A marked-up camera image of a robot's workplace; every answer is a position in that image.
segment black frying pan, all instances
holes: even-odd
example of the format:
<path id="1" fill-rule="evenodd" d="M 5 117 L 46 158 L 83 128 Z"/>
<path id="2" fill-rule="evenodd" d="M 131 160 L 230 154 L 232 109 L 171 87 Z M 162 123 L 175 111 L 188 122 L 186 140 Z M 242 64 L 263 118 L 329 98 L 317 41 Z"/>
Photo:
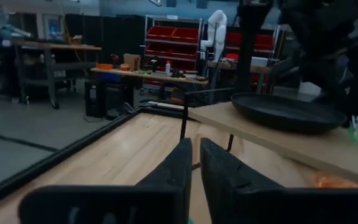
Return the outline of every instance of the black frying pan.
<path id="1" fill-rule="evenodd" d="M 238 93 L 231 101 L 246 118 L 281 131 L 323 134 L 346 121 L 345 115 L 332 108 L 280 96 Z"/>

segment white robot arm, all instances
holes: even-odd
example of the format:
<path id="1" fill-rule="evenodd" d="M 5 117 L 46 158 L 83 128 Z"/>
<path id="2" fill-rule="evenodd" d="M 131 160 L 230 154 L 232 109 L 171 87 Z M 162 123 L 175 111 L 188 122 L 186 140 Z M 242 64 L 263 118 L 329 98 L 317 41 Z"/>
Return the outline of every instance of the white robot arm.
<path id="1" fill-rule="evenodd" d="M 224 41 L 226 38 L 227 17 L 222 10 L 215 11 L 208 19 L 207 40 L 201 41 L 201 58 L 205 59 L 205 52 L 207 47 L 214 46 L 214 62 L 219 60 L 224 48 Z"/>

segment concrete floor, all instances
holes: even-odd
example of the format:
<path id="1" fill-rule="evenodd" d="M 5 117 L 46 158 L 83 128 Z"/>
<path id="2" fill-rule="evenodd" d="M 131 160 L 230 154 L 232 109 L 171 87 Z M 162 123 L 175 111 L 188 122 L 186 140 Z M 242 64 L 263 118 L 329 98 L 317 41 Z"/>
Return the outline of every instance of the concrete floor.
<path id="1" fill-rule="evenodd" d="M 110 121 L 88 118 L 84 120 L 85 102 L 83 82 L 77 83 L 78 93 L 59 92 L 60 109 L 54 110 L 49 100 L 20 105 L 0 98 L 0 135 L 32 143 L 63 149 L 72 142 L 108 124 Z M 308 101 L 310 96 L 297 95 L 294 90 L 279 89 L 278 95 Z M 156 98 L 135 92 L 135 103 Z M 34 147 L 0 140 L 0 181 L 51 155 Z"/>

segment blue container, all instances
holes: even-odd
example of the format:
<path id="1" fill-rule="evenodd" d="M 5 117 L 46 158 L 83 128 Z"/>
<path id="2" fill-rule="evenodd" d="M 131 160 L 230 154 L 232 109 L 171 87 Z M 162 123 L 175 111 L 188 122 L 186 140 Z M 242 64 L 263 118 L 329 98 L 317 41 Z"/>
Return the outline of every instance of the blue container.
<path id="1" fill-rule="evenodd" d="M 107 72 L 98 72 L 98 80 L 119 82 L 121 81 L 121 76 Z"/>

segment white bottle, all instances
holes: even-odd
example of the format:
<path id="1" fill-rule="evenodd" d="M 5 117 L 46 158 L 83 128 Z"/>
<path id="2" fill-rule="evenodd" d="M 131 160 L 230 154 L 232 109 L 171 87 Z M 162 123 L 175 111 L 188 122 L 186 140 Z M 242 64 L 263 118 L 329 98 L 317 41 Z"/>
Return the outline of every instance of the white bottle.
<path id="1" fill-rule="evenodd" d="M 167 60 L 167 63 L 165 64 L 165 73 L 167 76 L 171 75 L 171 63 Z"/>

